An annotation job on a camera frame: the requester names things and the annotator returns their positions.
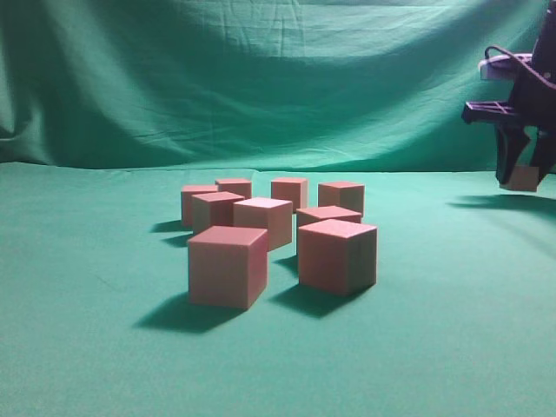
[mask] table surface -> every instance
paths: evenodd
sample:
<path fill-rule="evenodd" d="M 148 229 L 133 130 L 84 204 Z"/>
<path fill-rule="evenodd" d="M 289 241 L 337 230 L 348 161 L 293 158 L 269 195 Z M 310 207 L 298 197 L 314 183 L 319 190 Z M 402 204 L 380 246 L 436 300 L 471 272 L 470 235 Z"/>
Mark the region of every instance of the table surface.
<path fill-rule="evenodd" d="M 366 185 L 376 286 L 300 287 L 295 242 L 246 312 L 187 303 L 180 190 Z M 0 164 L 0 415 L 552 416 L 556 179 Z"/>

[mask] robotic arm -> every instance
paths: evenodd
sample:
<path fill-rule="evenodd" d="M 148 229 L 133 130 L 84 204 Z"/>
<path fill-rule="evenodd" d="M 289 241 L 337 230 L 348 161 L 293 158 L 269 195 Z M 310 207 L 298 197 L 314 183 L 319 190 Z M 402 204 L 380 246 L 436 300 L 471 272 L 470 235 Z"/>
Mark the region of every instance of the robotic arm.
<path fill-rule="evenodd" d="M 502 55 L 490 57 L 490 50 Z M 531 141 L 525 128 L 537 128 L 530 166 L 538 168 L 539 184 L 556 163 L 556 0 L 550 0 L 532 54 L 513 54 L 489 46 L 479 68 L 484 80 L 513 80 L 512 92 L 506 102 L 466 102 L 461 117 L 466 123 L 486 122 L 494 126 L 498 148 L 496 179 L 501 186 L 509 182 L 521 153 Z"/>

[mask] green fabric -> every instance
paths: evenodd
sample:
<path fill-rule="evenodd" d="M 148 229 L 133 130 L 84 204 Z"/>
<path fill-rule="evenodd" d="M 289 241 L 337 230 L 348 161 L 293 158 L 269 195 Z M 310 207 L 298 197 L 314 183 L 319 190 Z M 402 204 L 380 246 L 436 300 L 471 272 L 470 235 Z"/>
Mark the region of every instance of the green fabric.
<path fill-rule="evenodd" d="M 249 311 L 190 306 L 180 187 L 284 174 L 0 164 L 0 415 L 553 416 L 556 177 L 309 173 L 366 184 L 377 285 L 298 288 L 292 242 Z"/>
<path fill-rule="evenodd" d="M 491 169 L 460 112 L 507 98 L 477 62 L 546 3 L 0 0 L 0 162 Z"/>

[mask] wooden cube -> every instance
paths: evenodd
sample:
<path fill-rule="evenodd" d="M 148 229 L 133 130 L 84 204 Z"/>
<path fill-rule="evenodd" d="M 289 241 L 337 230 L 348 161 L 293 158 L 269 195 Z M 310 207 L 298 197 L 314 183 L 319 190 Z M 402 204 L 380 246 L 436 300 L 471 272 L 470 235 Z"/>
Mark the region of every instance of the wooden cube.
<path fill-rule="evenodd" d="M 299 282 L 350 295 L 376 283 L 376 226 L 325 220 L 298 230 Z"/>
<path fill-rule="evenodd" d="M 197 194 L 215 193 L 218 187 L 215 185 L 185 185 L 182 188 L 182 225 L 190 228 L 193 224 L 193 210 L 191 208 L 191 197 Z"/>
<path fill-rule="evenodd" d="M 234 226 L 234 203 L 241 200 L 243 195 L 228 191 L 193 195 L 193 233 L 211 226 Z"/>
<path fill-rule="evenodd" d="M 251 198 L 251 181 L 245 178 L 222 178 L 216 180 L 215 184 L 218 186 L 218 191 L 228 191 Z"/>
<path fill-rule="evenodd" d="M 306 178 L 275 178 L 270 185 L 270 195 L 276 200 L 289 200 L 292 209 L 307 207 L 308 181 Z"/>
<path fill-rule="evenodd" d="M 300 208 L 297 210 L 297 228 L 328 219 L 361 223 L 362 214 L 339 206 Z"/>
<path fill-rule="evenodd" d="M 265 229 L 213 226 L 188 247 L 189 302 L 247 309 L 267 286 Z"/>
<path fill-rule="evenodd" d="M 511 191 L 537 192 L 539 185 L 539 168 L 526 165 L 516 165 L 507 183 L 501 184 L 502 189 Z"/>
<path fill-rule="evenodd" d="M 319 206 L 340 206 L 365 214 L 365 185 L 338 181 L 319 184 Z"/>
<path fill-rule="evenodd" d="M 234 226 L 268 230 L 268 250 L 292 241 L 292 202 L 255 197 L 234 204 Z"/>

